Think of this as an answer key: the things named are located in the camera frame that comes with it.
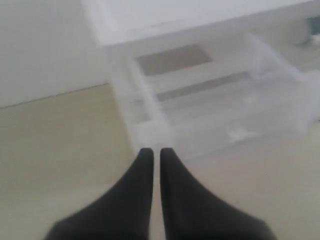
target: white wall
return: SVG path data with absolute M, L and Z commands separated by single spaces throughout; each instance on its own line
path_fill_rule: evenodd
M 0 107 L 107 82 L 79 0 L 0 0 Z

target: floor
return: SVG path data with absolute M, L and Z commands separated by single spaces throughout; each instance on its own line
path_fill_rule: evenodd
M 41 240 L 132 160 L 109 85 L 0 109 L 0 239 Z M 280 240 L 319 239 L 320 124 L 303 137 L 187 166 L 215 194 L 266 220 Z M 165 239 L 157 178 L 150 228 L 150 239 Z

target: white furniture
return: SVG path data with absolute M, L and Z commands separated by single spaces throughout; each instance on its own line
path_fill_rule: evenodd
M 320 13 L 318 0 L 85 0 L 131 143 L 184 159 L 303 132 L 320 74 L 250 31 Z

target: beige floor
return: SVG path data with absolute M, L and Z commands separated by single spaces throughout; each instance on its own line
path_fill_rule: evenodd
M 0 109 L 0 239 L 41 240 L 132 157 L 108 85 Z M 320 124 L 299 139 L 212 158 L 187 164 L 210 190 L 268 221 L 280 240 L 319 239 Z M 158 179 L 151 239 L 165 239 Z

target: open drawer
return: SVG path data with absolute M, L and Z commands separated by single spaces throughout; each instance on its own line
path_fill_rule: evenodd
M 320 102 L 320 73 L 301 73 L 252 34 L 231 41 L 215 44 L 217 49 L 207 42 L 189 53 L 139 57 L 114 70 L 112 83 L 136 150 L 174 147 L 192 160 L 309 126 Z M 185 68 L 170 64 L 177 56 Z M 153 66 L 160 62 L 169 71 Z

